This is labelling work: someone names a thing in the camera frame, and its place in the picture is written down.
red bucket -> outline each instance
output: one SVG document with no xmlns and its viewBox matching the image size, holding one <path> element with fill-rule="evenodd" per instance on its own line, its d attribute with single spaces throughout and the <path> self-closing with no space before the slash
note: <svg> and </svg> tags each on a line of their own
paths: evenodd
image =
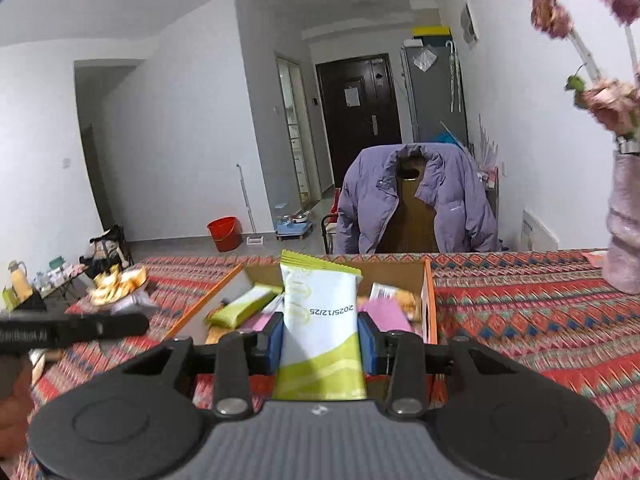
<svg viewBox="0 0 640 480">
<path fill-rule="evenodd" d="M 207 229 L 211 233 L 211 238 L 213 238 L 216 248 L 221 253 L 233 251 L 242 243 L 238 219 L 235 216 L 218 218 L 208 224 Z"/>
</svg>

cardboard box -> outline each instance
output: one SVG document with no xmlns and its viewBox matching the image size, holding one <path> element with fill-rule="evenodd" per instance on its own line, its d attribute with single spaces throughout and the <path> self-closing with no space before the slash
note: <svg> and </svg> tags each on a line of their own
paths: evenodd
<svg viewBox="0 0 640 480">
<path fill-rule="evenodd" d="M 368 298 L 371 285 L 375 282 L 403 288 L 419 295 L 422 298 L 422 338 L 425 342 L 437 343 L 438 334 L 430 260 L 425 262 L 363 260 L 341 262 L 340 264 L 361 270 L 362 281 L 358 287 L 359 296 Z M 194 344 L 204 344 L 208 333 L 208 327 L 204 323 L 207 314 L 216 308 L 220 301 L 232 301 L 238 298 L 248 291 L 255 282 L 282 286 L 280 265 L 235 267 L 178 320 L 167 337 L 191 337 Z"/>
</svg>

tile floor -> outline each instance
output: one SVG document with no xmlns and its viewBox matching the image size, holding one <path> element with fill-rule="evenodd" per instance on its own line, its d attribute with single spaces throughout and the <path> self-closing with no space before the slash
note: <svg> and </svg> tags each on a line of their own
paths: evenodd
<svg viewBox="0 0 640 480">
<path fill-rule="evenodd" d="M 146 240 L 132 242 L 131 251 L 136 262 L 150 256 L 215 256 L 217 254 L 258 254 L 260 256 L 280 254 L 283 249 L 296 251 L 303 254 L 324 254 L 322 231 L 320 221 L 331 210 L 334 202 L 332 193 L 325 196 L 311 210 L 311 218 L 314 222 L 313 230 L 302 240 L 276 240 L 275 234 L 265 235 L 264 244 L 261 246 L 248 246 L 246 243 L 228 253 L 219 253 L 211 237 L 197 238 L 172 238 L 169 240 Z"/>
</svg>

puffer jacket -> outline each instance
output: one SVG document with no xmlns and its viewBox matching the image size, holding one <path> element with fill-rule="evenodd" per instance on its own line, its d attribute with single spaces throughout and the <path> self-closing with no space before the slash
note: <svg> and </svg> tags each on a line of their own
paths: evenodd
<svg viewBox="0 0 640 480">
<path fill-rule="evenodd" d="M 396 212 L 398 161 L 426 159 L 416 198 L 436 209 L 434 230 L 443 253 L 498 250 L 498 228 L 484 187 L 468 156 L 453 144 L 373 146 L 360 152 L 344 177 L 338 201 L 340 254 L 374 253 Z"/>
</svg>

vase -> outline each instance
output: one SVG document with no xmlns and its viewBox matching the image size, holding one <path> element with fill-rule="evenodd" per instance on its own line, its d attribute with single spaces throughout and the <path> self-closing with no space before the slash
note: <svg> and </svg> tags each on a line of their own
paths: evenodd
<svg viewBox="0 0 640 480">
<path fill-rule="evenodd" d="M 640 294 L 640 156 L 614 152 L 607 229 L 604 279 L 621 292 Z"/>
</svg>

